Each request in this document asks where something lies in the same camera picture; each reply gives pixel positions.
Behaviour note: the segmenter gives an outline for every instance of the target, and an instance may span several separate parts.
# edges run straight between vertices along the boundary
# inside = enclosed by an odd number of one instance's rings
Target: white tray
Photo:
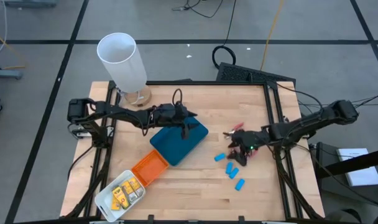
[[[128,207],[128,209],[120,209],[120,210],[111,210],[112,198],[113,193],[112,191],[117,187],[120,186],[125,180],[129,180],[131,177],[135,177],[137,180],[138,178],[131,172],[131,170],[125,170],[122,174],[120,174],[114,181],[112,181],[109,185],[107,185],[99,194],[95,197],[95,204],[101,210],[103,216],[109,222],[114,222],[118,218],[120,218],[123,214],[125,214],[128,210],[130,210],[138,201],[140,201],[145,193],[145,187],[142,183],[138,180],[138,183],[144,189],[144,193]]]

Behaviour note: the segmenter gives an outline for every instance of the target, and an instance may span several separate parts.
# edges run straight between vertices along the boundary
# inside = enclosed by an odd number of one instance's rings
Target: yellow cable
[[[266,44],[265,44],[265,49],[264,49],[264,56],[262,57],[261,68],[259,69],[261,71],[262,71],[262,67],[264,66],[265,58],[266,58],[266,55],[267,55],[267,52],[268,52],[269,39],[272,36],[272,32],[273,32],[273,30],[275,28],[275,25],[276,25],[276,22],[277,22],[277,18],[279,17],[279,13],[282,10],[283,2],[284,2],[284,0],[280,0],[279,9],[276,12],[276,15],[274,17],[274,21],[272,23],[272,27],[270,28],[270,31],[269,31],[268,38],[266,39]]]
[[[20,55],[19,52],[17,52],[15,49],[13,49],[11,46],[9,46],[5,41],[0,37],[0,41],[12,52],[14,53],[21,61],[23,61],[26,64],[26,60],[23,56]],[[16,68],[26,68],[25,65],[20,65],[20,66],[11,66],[11,67],[5,67],[2,69],[16,69]]]

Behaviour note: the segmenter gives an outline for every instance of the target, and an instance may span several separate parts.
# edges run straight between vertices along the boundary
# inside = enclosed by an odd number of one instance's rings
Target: wooden base
[[[125,99],[133,106],[144,106],[146,105],[150,99],[152,98],[152,92],[150,91],[149,86],[145,86],[143,89],[139,91],[139,100],[138,100],[138,92],[135,93],[126,93]]]

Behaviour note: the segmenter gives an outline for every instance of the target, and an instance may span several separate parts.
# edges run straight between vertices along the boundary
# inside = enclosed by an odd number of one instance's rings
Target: yellow block
[[[135,190],[135,193],[138,195],[138,197],[142,196],[142,194],[144,193],[144,189],[135,177],[129,179],[129,184],[131,184],[132,188]]]
[[[115,196],[112,197],[111,210],[120,210],[120,203]]]
[[[113,195],[118,200],[118,202],[122,205],[123,209],[126,209],[129,207],[129,203],[127,201],[126,195],[122,191],[121,187],[116,187],[113,190]]]
[[[122,183],[121,185],[121,188],[125,191],[125,193],[127,193],[128,200],[131,203],[138,198],[137,194],[135,194],[134,190],[132,189],[131,185],[129,185],[128,181],[124,181],[124,183]]]

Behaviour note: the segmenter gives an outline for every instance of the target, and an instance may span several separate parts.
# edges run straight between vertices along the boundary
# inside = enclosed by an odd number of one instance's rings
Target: white paper
[[[341,161],[352,159],[352,157],[368,154],[367,149],[337,149]],[[378,185],[378,173],[376,167],[369,167],[362,170],[352,171],[346,174],[350,186]]]

